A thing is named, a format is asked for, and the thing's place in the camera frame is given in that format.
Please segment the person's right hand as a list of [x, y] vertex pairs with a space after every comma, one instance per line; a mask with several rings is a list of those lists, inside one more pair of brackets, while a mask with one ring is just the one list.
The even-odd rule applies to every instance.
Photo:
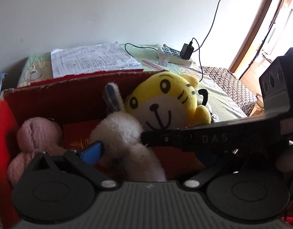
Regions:
[[293, 171], [293, 141], [289, 142], [289, 148], [280, 157], [276, 166], [281, 172]]

